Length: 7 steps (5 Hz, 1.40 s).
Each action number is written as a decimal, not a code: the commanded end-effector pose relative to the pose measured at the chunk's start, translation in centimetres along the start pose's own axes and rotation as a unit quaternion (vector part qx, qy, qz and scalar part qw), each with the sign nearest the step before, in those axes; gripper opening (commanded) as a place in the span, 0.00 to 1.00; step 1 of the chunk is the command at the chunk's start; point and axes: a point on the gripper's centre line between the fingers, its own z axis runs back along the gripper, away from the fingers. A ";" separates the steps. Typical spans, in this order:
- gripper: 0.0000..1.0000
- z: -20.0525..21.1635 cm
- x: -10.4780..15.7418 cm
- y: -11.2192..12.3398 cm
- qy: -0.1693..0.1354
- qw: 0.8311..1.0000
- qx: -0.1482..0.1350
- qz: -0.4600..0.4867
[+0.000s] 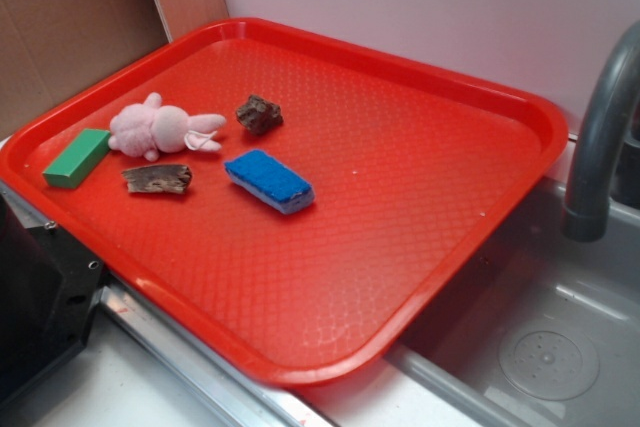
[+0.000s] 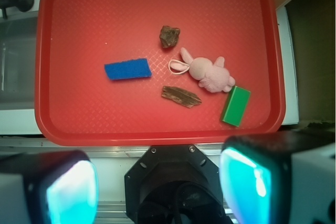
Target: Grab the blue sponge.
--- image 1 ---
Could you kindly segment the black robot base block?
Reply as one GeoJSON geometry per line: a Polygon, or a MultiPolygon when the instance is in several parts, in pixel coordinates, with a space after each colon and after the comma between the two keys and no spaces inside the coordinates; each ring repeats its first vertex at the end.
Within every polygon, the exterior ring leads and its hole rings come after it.
{"type": "Polygon", "coordinates": [[[25,227],[1,201],[1,406],[87,345],[104,262],[62,227],[25,227]]]}

